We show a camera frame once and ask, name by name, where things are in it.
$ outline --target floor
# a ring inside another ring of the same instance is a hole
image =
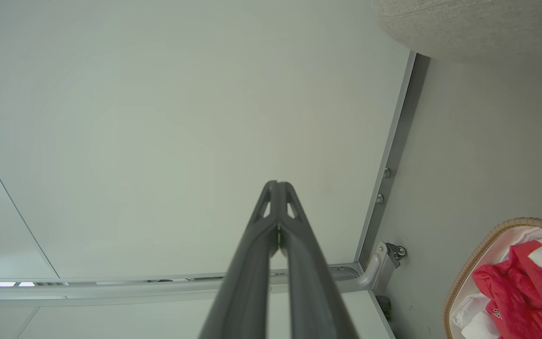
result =
[[[542,77],[431,60],[377,240],[403,245],[391,276],[398,339],[444,338],[462,264],[500,222],[542,218]]]

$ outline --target beige cushion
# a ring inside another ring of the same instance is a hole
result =
[[[380,26],[413,51],[542,69],[542,0],[372,0]]]

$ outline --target beige fabric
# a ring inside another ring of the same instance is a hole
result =
[[[542,69],[542,0],[372,0],[380,26],[413,51]]]

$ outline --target metal bracket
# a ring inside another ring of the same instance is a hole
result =
[[[393,245],[389,242],[386,242],[385,244],[387,247],[386,250],[388,251],[388,256],[390,257],[394,268],[397,268],[398,266],[400,266],[400,260],[407,255],[407,251],[402,246]]]

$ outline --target laundry basket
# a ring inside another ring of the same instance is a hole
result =
[[[447,339],[464,339],[451,316],[455,309],[471,294],[480,293],[471,273],[484,264],[497,264],[510,250],[520,235],[533,227],[542,228],[542,219],[517,218],[499,224],[486,236],[461,268],[443,305],[443,324]]]

